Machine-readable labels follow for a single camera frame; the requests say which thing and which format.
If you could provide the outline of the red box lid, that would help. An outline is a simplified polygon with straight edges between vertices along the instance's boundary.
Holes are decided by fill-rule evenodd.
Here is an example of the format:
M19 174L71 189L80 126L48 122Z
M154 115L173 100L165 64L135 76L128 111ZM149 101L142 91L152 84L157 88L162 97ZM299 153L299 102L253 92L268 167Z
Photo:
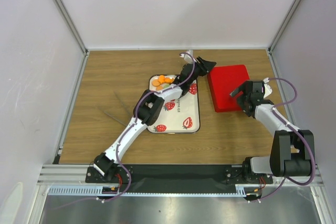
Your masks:
M214 110L217 113L239 111L231 92L249 79L245 65L216 66L207 75Z

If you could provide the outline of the metal serving tongs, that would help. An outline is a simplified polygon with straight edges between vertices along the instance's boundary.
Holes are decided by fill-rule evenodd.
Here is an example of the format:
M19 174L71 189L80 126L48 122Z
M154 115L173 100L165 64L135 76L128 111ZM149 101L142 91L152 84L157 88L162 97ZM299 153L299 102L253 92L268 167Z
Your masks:
M108 103L98 104L96 108L122 126L127 126L131 112L116 90L113 90L112 93L112 98Z

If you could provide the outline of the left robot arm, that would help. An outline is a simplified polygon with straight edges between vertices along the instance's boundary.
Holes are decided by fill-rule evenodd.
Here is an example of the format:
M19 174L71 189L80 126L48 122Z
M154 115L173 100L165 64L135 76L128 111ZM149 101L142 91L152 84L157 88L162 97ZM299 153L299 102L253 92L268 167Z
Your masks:
M188 52L180 57L187 62L181 73L165 89L160 91L145 90L133 109L130 122L119 137L104 152L93 161L97 176L103 182L110 182L115 178L118 166L122 166L121 158L135 139L149 126L153 125L161 113L165 102L185 96L191 84L198 77L209 74L216 66L216 62L207 61L201 57L194 58Z

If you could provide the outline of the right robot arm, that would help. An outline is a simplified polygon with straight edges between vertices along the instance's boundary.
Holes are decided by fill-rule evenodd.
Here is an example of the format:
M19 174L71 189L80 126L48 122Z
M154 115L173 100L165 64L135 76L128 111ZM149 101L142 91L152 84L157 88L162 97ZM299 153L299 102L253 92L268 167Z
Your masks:
M254 183L261 174L267 174L300 186L308 185L316 174L313 133L290 123L278 111L279 106L267 98L271 94L270 81L270 78L247 80L230 93L242 111L273 136L269 156L247 158L242 178Z

